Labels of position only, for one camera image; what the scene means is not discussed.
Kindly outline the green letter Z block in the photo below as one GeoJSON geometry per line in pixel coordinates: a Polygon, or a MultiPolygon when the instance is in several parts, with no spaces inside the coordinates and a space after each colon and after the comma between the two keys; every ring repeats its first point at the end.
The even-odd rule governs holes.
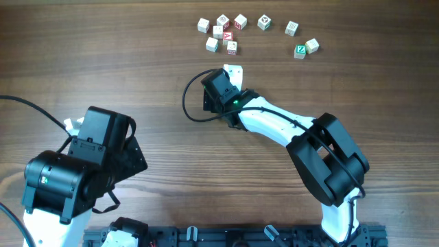
{"type": "Polygon", "coordinates": [[[304,59],[307,54],[307,49],[305,45],[297,45],[294,50],[295,59],[304,59]]]}

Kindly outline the white block plain picture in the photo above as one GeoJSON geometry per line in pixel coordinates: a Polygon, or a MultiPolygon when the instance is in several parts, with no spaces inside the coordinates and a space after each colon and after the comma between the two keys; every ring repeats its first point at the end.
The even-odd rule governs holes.
{"type": "Polygon", "coordinates": [[[285,34],[287,34],[288,36],[294,36],[296,31],[298,29],[298,24],[290,21],[285,28],[285,34]]]}

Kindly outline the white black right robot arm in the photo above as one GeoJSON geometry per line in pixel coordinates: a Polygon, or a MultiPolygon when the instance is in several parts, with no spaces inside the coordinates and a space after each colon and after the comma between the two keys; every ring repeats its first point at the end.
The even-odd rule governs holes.
{"type": "Polygon", "coordinates": [[[309,192],[322,204],[322,230],[347,246],[359,223],[356,200],[370,169],[366,157],[333,115],[303,117],[269,103],[252,89],[241,89],[238,66],[203,72],[205,111],[230,128],[255,132],[282,145],[309,192]]]}

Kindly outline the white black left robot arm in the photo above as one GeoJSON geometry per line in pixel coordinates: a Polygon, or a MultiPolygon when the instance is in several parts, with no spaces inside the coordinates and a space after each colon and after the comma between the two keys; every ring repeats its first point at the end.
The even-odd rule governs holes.
{"type": "Polygon", "coordinates": [[[23,220],[36,246],[77,246],[97,199],[147,169],[134,136],[133,118],[91,106],[84,117],[66,119],[69,138],[56,151],[33,158],[24,171],[23,220]]]}

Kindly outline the white block red number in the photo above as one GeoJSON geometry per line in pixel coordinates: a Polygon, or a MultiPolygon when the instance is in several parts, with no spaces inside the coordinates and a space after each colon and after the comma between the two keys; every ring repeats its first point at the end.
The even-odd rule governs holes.
{"type": "Polygon", "coordinates": [[[227,54],[228,55],[236,55],[237,54],[237,42],[236,41],[228,41],[227,43],[227,54]]]}

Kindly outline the white block green edge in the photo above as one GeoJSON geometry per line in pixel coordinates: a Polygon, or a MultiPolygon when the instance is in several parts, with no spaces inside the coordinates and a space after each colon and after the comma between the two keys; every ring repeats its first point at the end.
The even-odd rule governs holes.
{"type": "Polygon", "coordinates": [[[206,49],[208,51],[216,52],[219,45],[219,41],[216,38],[208,37],[206,41],[206,49]]]}

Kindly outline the red letter A block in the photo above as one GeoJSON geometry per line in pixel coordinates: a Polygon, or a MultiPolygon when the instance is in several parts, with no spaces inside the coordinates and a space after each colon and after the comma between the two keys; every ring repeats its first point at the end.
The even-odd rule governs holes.
{"type": "Polygon", "coordinates": [[[229,41],[233,41],[233,33],[232,32],[223,32],[223,45],[227,45],[229,41]]]}

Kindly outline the plain white wooden block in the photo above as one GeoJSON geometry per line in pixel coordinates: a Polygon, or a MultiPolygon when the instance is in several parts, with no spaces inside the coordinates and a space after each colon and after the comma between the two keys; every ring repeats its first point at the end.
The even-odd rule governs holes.
{"type": "Polygon", "coordinates": [[[213,37],[215,39],[223,39],[223,27],[221,25],[215,25],[213,27],[213,37]]]}

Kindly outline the white block far left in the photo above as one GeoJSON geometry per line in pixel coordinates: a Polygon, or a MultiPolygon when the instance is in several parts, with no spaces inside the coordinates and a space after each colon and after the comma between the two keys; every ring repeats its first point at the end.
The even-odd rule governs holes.
{"type": "Polygon", "coordinates": [[[207,19],[200,18],[197,27],[199,32],[207,33],[210,28],[210,22],[207,19]]]}

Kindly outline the white block red picture top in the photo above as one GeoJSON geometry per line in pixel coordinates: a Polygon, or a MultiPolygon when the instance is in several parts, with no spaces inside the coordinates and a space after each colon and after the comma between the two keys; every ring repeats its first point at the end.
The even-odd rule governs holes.
{"type": "Polygon", "coordinates": [[[230,25],[230,19],[225,14],[222,14],[217,18],[217,25],[222,26],[223,30],[226,30],[230,25]]]}

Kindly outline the white block red letter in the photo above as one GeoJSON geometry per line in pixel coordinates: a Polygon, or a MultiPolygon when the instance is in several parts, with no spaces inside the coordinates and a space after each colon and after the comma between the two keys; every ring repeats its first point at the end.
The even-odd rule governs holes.
{"type": "Polygon", "coordinates": [[[246,26],[247,22],[248,19],[244,15],[239,14],[234,20],[234,26],[237,29],[242,30],[246,26]]]}

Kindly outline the white block green panda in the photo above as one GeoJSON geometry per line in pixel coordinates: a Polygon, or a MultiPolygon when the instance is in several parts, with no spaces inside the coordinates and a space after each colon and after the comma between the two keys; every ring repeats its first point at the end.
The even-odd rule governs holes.
{"type": "Polygon", "coordinates": [[[267,15],[263,14],[257,23],[257,26],[262,29],[262,30],[266,30],[267,28],[269,28],[269,26],[271,25],[271,18],[268,17],[267,15]]]}

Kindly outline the white block yellow side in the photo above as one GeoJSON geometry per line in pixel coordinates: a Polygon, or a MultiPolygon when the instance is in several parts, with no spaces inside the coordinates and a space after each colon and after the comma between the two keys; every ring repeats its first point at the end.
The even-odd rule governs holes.
{"type": "Polygon", "coordinates": [[[312,38],[311,40],[308,40],[305,43],[305,47],[308,54],[312,54],[313,52],[317,51],[319,49],[319,43],[315,38],[312,38]]]}

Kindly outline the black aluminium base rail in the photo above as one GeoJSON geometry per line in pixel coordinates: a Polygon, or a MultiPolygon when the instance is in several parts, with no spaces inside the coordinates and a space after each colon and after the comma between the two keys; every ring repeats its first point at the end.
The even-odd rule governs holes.
{"type": "Polygon", "coordinates": [[[83,246],[337,246],[318,225],[275,228],[176,228],[120,217],[85,230],[83,246]]]}

